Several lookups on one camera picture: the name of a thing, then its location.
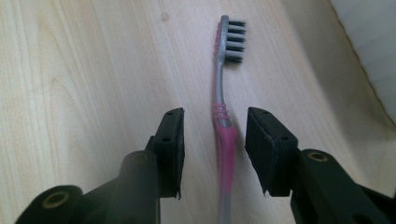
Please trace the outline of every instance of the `wooden table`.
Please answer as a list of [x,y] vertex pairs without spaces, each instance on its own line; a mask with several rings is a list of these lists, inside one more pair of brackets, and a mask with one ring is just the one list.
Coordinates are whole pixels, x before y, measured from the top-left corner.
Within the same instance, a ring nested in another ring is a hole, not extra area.
[[0,222],[53,186],[105,183],[163,113],[183,107],[183,197],[162,200],[162,220],[216,223],[210,99],[222,14],[247,21],[245,61],[224,80],[239,131],[233,223],[294,222],[290,198],[262,195],[243,148],[249,106],[392,195],[395,126],[326,0],[1,1]]

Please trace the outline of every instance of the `toothbrush head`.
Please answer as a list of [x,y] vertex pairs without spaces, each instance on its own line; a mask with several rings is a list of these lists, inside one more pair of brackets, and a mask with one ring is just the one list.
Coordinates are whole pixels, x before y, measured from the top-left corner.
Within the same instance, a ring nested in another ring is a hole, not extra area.
[[228,16],[221,17],[216,50],[218,62],[242,63],[245,49],[245,25],[244,21],[230,20]]

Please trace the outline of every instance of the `black bristles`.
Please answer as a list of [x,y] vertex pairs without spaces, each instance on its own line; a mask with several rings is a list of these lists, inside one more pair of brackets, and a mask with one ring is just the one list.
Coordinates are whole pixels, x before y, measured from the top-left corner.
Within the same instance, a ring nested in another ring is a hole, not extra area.
[[242,63],[242,57],[225,56],[226,63]]
[[235,28],[228,28],[228,32],[229,33],[233,33],[233,34],[244,34],[246,32],[246,30],[243,29],[235,29]]
[[234,47],[234,46],[226,46],[226,49],[227,50],[232,50],[232,51],[240,51],[240,52],[243,52],[244,51],[244,48],[240,48],[240,47]]
[[225,51],[226,63],[242,63],[243,51],[245,49],[245,32],[244,21],[228,22],[227,44]]
[[243,43],[245,42],[245,38],[239,36],[227,36],[227,41]]
[[246,25],[246,23],[244,21],[228,21],[228,24],[242,26],[242,27],[245,27],[245,25]]

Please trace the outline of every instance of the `pink grip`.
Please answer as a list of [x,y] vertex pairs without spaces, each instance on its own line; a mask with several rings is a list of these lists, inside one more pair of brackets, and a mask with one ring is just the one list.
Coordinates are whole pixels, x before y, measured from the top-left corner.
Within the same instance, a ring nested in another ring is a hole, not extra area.
[[236,145],[236,129],[232,125],[224,128],[216,122],[219,147],[220,189],[231,193],[233,186],[233,154]]

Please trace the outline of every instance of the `toothbrush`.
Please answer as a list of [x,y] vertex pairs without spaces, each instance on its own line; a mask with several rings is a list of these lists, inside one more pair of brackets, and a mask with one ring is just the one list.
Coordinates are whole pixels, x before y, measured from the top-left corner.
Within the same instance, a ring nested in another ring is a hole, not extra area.
[[231,189],[233,184],[233,154],[236,147],[236,129],[232,125],[224,103],[222,74],[225,63],[242,62],[245,42],[245,22],[232,21],[222,16],[216,37],[216,85],[213,118],[219,148],[219,223],[231,223]]

